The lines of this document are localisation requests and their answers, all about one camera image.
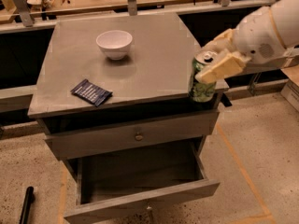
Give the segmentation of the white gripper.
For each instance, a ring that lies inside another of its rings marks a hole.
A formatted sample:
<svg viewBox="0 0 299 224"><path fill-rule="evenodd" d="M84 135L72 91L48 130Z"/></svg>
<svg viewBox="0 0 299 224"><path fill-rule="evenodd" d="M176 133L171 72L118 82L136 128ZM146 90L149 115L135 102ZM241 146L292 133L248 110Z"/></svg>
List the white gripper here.
<svg viewBox="0 0 299 224"><path fill-rule="evenodd" d="M249 61L268 63L282 57L286 51L278 38L270 7L255 10L235 30L225 30L201 50L197 58L204 67L195 79L205 84L240 74Z"/></svg>

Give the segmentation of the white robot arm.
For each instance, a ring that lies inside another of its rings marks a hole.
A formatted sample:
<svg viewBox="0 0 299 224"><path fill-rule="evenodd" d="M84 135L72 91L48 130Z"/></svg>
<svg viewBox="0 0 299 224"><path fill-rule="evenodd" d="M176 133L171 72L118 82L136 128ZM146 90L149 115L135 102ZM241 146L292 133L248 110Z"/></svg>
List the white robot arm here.
<svg viewBox="0 0 299 224"><path fill-rule="evenodd" d="M246 16L202 47L216 57L195 78L214 83L243 72L247 64L262 65L285 58L299 44L299 0L280 0Z"/></svg>

